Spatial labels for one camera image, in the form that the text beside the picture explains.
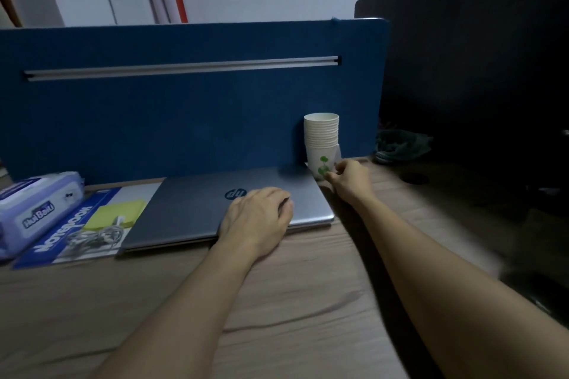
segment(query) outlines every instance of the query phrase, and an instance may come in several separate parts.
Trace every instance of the blue partition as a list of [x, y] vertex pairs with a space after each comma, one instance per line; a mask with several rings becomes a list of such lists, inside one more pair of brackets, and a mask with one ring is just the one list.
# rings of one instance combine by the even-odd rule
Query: blue partition
[[[340, 115], [344, 156], [373, 150], [382, 19], [0, 30], [0, 157], [14, 179], [88, 183], [304, 160], [302, 118]], [[24, 71], [340, 56], [340, 66], [29, 81]]]

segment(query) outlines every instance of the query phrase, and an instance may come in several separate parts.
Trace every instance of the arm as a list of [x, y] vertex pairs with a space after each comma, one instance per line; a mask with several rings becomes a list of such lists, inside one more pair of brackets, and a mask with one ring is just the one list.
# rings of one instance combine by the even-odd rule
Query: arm
[[505, 284], [405, 222], [375, 196], [367, 168], [328, 173], [362, 217], [430, 354], [451, 378], [566, 378], [569, 331]]
[[289, 196], [267, 187], [235, 199], [220, 225], [219, 241], [202, 263], [105, 360], [95, 378], [208, 377], [247, 272], [276, 247], [293, 217]]

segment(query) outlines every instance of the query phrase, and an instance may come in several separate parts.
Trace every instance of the tissue pack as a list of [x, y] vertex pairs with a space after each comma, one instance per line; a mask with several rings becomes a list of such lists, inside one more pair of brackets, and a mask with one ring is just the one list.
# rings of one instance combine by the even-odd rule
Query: tissue pack
[[0, 260], [12, 259], [83, 200], [76, 172], [32, 177], [0, 191]]

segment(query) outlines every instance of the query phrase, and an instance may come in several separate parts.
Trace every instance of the silver laptop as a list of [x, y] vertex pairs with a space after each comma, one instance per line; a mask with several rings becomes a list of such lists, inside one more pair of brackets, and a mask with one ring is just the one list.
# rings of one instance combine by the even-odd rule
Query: silver laptop
[[294, 217], [288, 231], [329, 225], [334, 213], [305, 166], [167, 178], [121, 245], [121, 252], [213, 239], [231, 201], [267, 186], [288, 190]]

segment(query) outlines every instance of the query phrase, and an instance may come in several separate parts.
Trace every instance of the yellow sticky note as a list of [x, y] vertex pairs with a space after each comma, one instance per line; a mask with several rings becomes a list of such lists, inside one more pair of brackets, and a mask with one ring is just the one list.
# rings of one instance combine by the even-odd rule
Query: yellow sticky note
[[117, 204], [102, 205], [91, 216], [83, 227], [84, 231], [99, 231], [104, 227], [113, 224], [117, 216], [123, 216], [121, 223], [123, 228], [130, 228], [137, 221], [140, 213], [146, 206], [146, 201], [137, 199], [136, 201], [121, 202]]

